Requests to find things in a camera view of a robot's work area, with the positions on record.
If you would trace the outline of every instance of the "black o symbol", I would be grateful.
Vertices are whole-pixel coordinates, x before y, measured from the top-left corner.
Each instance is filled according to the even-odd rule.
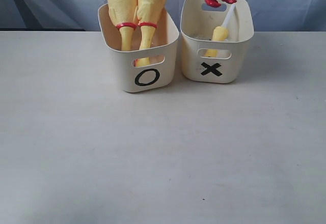
[[[149,82],[149,83],[140,83],[139,82],[139,79],[142,77],[143,74],[145,74],[146,72],[148,71],[154,71],[155,72],[155,78],[153,81]],[[160,73],[158,70],[156,69],[147,69],[147,70],[143,70],[141,73],[139,73],[136,78],[134,79],[134,83],[137,85],[137,86],[140,86],[140,87],[145,87],[145,86],[149,86],[149,85],[153,85],[155,82],[158,81],[159,79],[159,76],[160,76]]]

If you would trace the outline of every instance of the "white tabletop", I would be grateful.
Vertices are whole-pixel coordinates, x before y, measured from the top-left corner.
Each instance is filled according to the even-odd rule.
[[[326,33],[229,85],[120,91],[101,33],[0,32],[0,223],[326,223]]]

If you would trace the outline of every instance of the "blue fabric backdrop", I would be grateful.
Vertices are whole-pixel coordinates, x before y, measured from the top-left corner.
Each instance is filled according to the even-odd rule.
[[[179,26],[184,0],[166,8]],[[326,0],[247,0],[256,31],[326,31]],[[106,0],[0,0],[0,28],[98,31]]]

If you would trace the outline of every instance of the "storage bin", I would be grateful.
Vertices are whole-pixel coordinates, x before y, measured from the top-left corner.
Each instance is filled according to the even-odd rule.
[[[107,60],[113,65],[120,88],[136,93],[168,85],[174,76],[179,30],[163,9],[149,49],[139,50],[142,39],[139,27],[133,32],[131,51],[121,51],[121,35],[108,15],[108,5],[98,9],[101,32],[106,42]],[[151,65],[135,67],[134,61],[150,58]]]
[[[237,0],[228,23],[229,36],[223,42],[210,41],[213,30],[222,25],[230,4],[210,11],[204,10],[204,0],[185,0],[181,13],[182,72],[195,81],[229,83],[241,70],[254,35],[254,27],[248,3]],[[207,49],[218,50],[216,58],[203,57]]]

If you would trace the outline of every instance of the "letter x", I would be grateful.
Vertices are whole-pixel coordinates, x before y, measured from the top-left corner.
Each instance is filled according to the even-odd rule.
[[[206,64],[205,62],[202,63],[202,66],[206,68],[206,70],[204,70],[201,74],[202,75],[207,75],[208,73],[212,72],[214,75],[216,76],[221,76],[222,73],[220,73],[217,68],[221,67],[221,65],[219,63],[216,63],[212,66]]]

